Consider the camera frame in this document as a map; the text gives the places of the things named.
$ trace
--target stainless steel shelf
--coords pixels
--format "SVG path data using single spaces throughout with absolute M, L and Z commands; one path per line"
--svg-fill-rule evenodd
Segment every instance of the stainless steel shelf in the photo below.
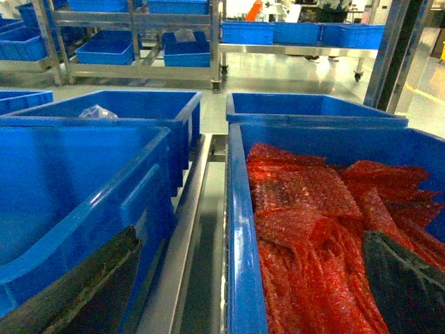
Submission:
M 41 61 L 0 61 L 0 72 L 45 73 L 50 68 L 50 57 Z
M 344 49 L 340 47 L 301 47 L 291 45 L 219 44 L 218 51 L 238 54 L 287 54 L 289 56 L 337 56 L 375 58 L 377 50 Z
M 153 67 L 143 65 L 89 65 L 80 64 L 77 57 L 70 61 L 72 77 L 102 77 L 129 79 L 183 79 L 203 80 L 211 78 L 209 67 Z

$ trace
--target shiny floor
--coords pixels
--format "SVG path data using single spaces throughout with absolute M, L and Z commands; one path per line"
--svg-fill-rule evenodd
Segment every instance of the shiny floor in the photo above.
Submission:
M 103 89 L 202 90 L 202 132 L 226 134 L 225 98 L 228 92 L 277 92 L 328 94 L 362 103 L 373 67 L 366 60 L 364 76 L 354 80 L 357 59 L 338 62 L 322 57 L 317 63 L 301 57 L 229 54 L 229 75 L 222 92 L 213 94 L 208 82 L 129 79 L 77 79 L 74 86 L 55 87 L 51 75 L 0 74 L 1 89 L 49 89 L 55 100 Z M 445 137 L 445 65 L 429 58 L 407 114 L 410 127 Z M 219 333 L 220 272 L 223 221 L 224 164 L 212 163 L 200 219 L 201 239 L 196 246 L 188 287 L 182 333 Z

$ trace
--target metal shelving unit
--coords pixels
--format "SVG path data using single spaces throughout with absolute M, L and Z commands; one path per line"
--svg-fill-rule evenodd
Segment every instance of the metal shelving unit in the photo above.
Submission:
M 42 0 L 33 0 L 42 6 Z M 58 41 L 61 45 L 63 61 L 70 83 L 76 77 L 106 77 L 131 79 L 175 79 L 175 80 L 209 80 L 213 91 L 220 91 L 220 64 L 218 58 L 219 14 L 218 0 L 211 0 L 209 15 L 172 15 L 150 14 L 147 4 L 134 10 L 133 0 L 127 0 L 128 13 L 91 13 L 74 12 L 69 6 L 54 10 L 49 0 Z M 87 65 L 80 64 L 77 57 L 69 58 L 63 46 L 60 28 L 62 26 L 83 26 L 100 29 L 131 31 L 136 60 L 132 65 Z M 153 62 L 158 56 L 161 46 L 156 44 L 146 58 L 140 57 L 138 33 L 144 29 L 166 29 L 175 31 L 180 28 L 208 29 L 211 35 L 211 66 L 210 67 L 154 67 Z
M 222 0 L 222 20 L 227 18 L 227 0 Z M 219 44 L 221 53 L 222 75 L 227 75 L 227 53 L 241 54 L 285 54 L 288 56 L 332 56 L 332 57 L 353 57 L 360 58 L 359 65 L 355 71 L 355 80 L 362 77 L 363 58 L 376 58 L 378 50 L 370 49 L 344 49 L 339 47 L 302 47 L 295 45 L 236 45 Z
M 57 86 L 64 83 L 63 72 L 60 67 L 60 59 L 52 35 L 48 17 L 45 10 L 42 10 L 43 1 L 33 0 L 35 14 L 38 19 L 39 29 L 42 33 L 45 48 L 47 49 L 48 57 L 40 61 L 4 61 L 0 60 L 0 72 L 18 72 L 18 73 L 37 73 L 42 74 L 50 70 L 54 70 L 54 82 Z

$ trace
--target plastic bag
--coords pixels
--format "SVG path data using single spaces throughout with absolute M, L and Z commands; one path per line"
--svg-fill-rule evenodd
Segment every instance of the plastic bag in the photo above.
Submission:
M 82 111 L 79 115 L 80 118 L 118 118 L 118 115 L 112 113 L 111 111 L 102 108 L 100 105 L 96 104 L 88 109 Z
M 174 32 L 177 42 L 195 42 L 195 34 L 191 29 L 179 29 Z

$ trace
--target blue plastic crate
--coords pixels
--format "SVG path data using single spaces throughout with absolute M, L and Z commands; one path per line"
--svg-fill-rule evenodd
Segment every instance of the blue plastic crate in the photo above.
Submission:
M 234 122 L 264 122 L 313 127 L 363 126 L 406 127 L 399 118 L 361 104 L 327 95 L 229 93 L 226 119 Z
M 206 33 L 203 31 L 194 31 L 193 35 L 195 36 L 196 42 L 207 41 Z M 178 43 L 175 37 L 175 33 L 164 33 L 162 35 L 162 48 L 164 48 L 166 44 L 175 44 L 175 43 Z
M 229 128 L 228 214 L 229 272 L 227 332 L 267 334 L 263 287 L 257 252 L 246 157 L 262 142 L 296 154 L 327 157 L 329 163 L 357 160 L 423 166 L 432 177 L 425 189 L 445 189 L 445 141 L 413 129 L 316 128 L 232 124 Z M 445 201 L 445 195 L 437 200 Z M 427 231 L 445 241 L 445 212 Z
M 316 45 L 322 26 L 317 23 L 275 23 L 273 42 L 291 45 Z
M 39 61 L 46 56 L 47 50 L 39 30 L 18 28 L 0 33 L 0 59 Z
M 0 90 L 0 115 L 53 102 L 47 90 Z
M 24 25 L 20 19 L 2 19 L 0 22 L 0 33 L 4 33 L 9 30 L 22 28 Z
M 131 65 L 135 59 L 131 32 L 101 30 L 76 55 L 83 64 Z
M 169 43 L 164 49 L 165 66 L 210 67 L 209 42 Z
M 68 0 L 71 10 L 76 12 L 128 12 L 127 0 Z M 143 0 L 134 0 L 134 8 L 143 5 Z
M 200 137 L 202 93 L 159 90 L 104 90 L 62 102 L 15 112 L 0 118 L 0 125 L 168 127 L 172 194 L 183 184 L 190 150 Z M 98 104 L 118 115 L 116 120 L 79 118 L 84 109 Z
M 272 45 L 273 24 L 263 22 L 223 22 L 222 42 L 227 44 Z
M 323 24 L 321 43 L 327 47 L 378 49 L 384 25 Z
M 151 14 L 208 15 L 209 0 L 147 0 Z
M 156 249 L 175 228 L 168 133 L 0 128 L 0 317 L 128 225 L 143 243 L 136 282 L 147 275 Z

